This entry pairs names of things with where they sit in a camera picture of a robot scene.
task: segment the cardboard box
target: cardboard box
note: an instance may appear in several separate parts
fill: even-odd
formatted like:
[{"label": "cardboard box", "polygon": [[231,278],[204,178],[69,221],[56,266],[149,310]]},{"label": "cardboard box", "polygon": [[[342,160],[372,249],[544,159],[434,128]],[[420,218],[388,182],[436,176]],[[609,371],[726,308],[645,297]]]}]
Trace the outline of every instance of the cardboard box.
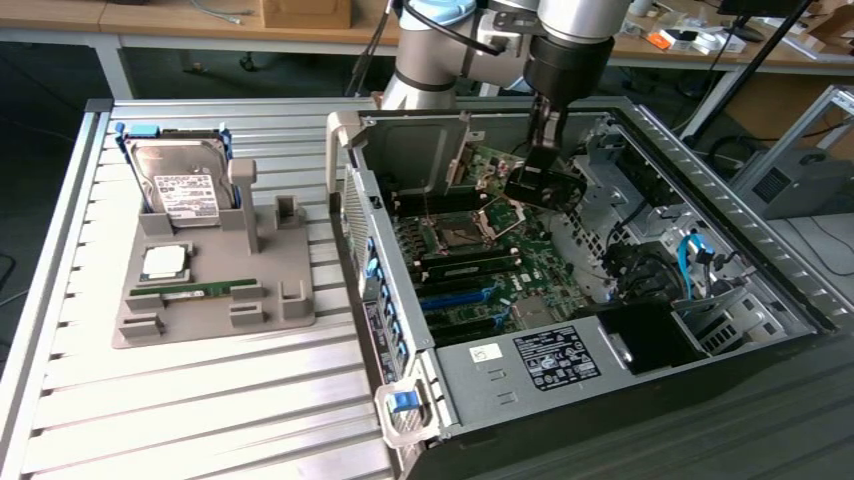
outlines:
[{"label": "cardboard box", "polygon": [[262,0],[264,27],[346,29],[351,0]]},{"label": "cardboard box", "polygon": [[[833,3],[847,3],[847,0]],[[798,42],[815,53],[849,55],[854,51],[854,45],[845,36],[853,29],[854,5],[843,4],[825,17],[813,20],[806,33],[798,35]]]}]

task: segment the hard drive label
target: hard drive label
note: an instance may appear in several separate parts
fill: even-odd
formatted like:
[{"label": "hard drive label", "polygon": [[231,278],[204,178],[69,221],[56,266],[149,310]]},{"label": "hard drive label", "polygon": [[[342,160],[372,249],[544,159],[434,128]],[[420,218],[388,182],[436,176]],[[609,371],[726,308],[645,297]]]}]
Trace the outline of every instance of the hard drive label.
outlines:
[{"label": "hard drive label", "polygon": [[210,175],[156,175],[155,185],[171,219],[216,217],[216,194]]}]

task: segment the white sticker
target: white sticker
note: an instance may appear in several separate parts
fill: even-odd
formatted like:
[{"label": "white sticker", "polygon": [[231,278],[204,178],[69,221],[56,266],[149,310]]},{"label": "white sticker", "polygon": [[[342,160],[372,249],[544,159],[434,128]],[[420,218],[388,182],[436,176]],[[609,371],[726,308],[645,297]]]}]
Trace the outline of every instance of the white sticker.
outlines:
[{"label": "white sticker", "polygon": [[157,175],[155,185],[170,218],[207,218],[219,215],[210,175]]},{"label": "white sticker", "polygon": [[475,363],[486,362],[502,358],[502,349],[498,348],[498,343],[490,343],[488,345],[480,345],[479,347],[471,347],[468,349],[471,353],[471,360]]}]

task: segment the pcie slot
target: pcie slot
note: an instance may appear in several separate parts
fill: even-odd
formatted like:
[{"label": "pcie slot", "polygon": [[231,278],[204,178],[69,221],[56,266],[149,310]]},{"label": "pcie slot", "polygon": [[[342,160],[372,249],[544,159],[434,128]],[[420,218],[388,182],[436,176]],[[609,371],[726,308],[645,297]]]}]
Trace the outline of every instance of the pcie slot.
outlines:
[{"label": "pcie slot", "polygon": [[428,312],[431,310],[440,310],[443,308],[483,303],[490,299],[494,291],[495,287],[490,287],[474,292],[460,293],[438,298],[427,298],[420,301],[422,311]]}]

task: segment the gray 3d-printed holder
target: gray 3d-printed holder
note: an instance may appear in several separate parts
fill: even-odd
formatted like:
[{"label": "gray 3d-printed holder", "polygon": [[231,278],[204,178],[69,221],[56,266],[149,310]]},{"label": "gray 3d-printed holder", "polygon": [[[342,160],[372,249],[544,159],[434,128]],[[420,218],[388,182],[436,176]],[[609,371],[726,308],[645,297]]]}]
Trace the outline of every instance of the gray 3d-printed holder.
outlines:
[{"label": "gray 3d-printed holder", "polygon": [[[242,208],[219,212],[219,227],[176,229],[167,215],[139,215],[116,315],[115,348],[262,333],[315,323],[304,211],[292,196],[276,197],[272,206],[254,207],[252,160],[232,160],[230,178],[239,188]],[[188,278],[140,282],[145,250],[167,245],[180,245],[188,252]],[[170,300],[162,293],[131,295],[140,288],[171,289],[250,279],[255,282],[232,286],[230,294],[218,297]]]}]

